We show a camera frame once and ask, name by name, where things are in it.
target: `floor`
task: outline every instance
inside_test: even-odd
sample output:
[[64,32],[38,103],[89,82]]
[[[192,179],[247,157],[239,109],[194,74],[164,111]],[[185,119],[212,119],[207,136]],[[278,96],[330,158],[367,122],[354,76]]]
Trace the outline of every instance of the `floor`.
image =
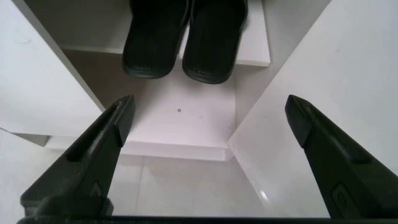
[[[0,216],[23,217],[19,197],[62,151],[44,149],[0,129]],[[121,156],[108,197],[113,215],[264,217],[235,158],[229,162]]]

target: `slipper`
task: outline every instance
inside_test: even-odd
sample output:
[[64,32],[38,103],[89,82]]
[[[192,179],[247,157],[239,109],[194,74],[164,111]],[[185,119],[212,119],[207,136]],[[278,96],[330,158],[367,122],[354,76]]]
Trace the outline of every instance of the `slipper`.
[[161,78],[170,73],[189,8],[189,0],[130,0],[133,19],[123,50],[128,75]]
[[225,82],[232,73],[247,0],[193,0],[183,70],[203,83]]

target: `shelf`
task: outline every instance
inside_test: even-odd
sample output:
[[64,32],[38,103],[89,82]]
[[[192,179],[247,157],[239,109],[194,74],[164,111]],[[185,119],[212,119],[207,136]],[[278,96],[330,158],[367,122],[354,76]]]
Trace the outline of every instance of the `shelf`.
[[[129,32],[128,0],[26,0],[62,49],[121,54]],[[267,67],[270,56],[261,0],[248,1],[237,64]],[[184,35],[179,58],[187,42]]]
[[200,83],[187,77],[177,60],[166,77],[143,80],[124,73],[120,54],[64,52],[104,107],[135,95],[137,110],[127,138],[132,148],[229,150],[227,140],[235,130],[233,77],[220,85]]

